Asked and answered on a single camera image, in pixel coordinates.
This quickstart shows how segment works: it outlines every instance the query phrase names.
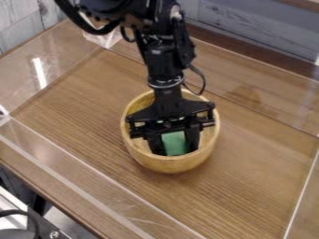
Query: yellow bowl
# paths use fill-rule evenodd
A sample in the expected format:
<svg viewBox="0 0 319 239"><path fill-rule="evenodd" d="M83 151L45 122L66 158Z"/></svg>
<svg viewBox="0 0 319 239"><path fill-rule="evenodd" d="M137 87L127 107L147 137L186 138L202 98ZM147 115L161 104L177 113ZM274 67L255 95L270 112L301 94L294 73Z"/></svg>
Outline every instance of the yellow bowl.
<svg viewBox="0 0 319 239"><path fill-rule="evenodd" d="M183 97L194 101L209 101L203 96L197 96L187 90L183 90ZM221 129L219 115L215 110L217 126L207 127L201 132L199 147L195 152L181 156L161 156L153 153L146 140L130 137L130 125L126 123L126 117L150 106L154 99L154 92L149 91L129 104L122 115L122 137L134 159L142 166L165 174L178 174L190 171L210 158Z"/></svg>

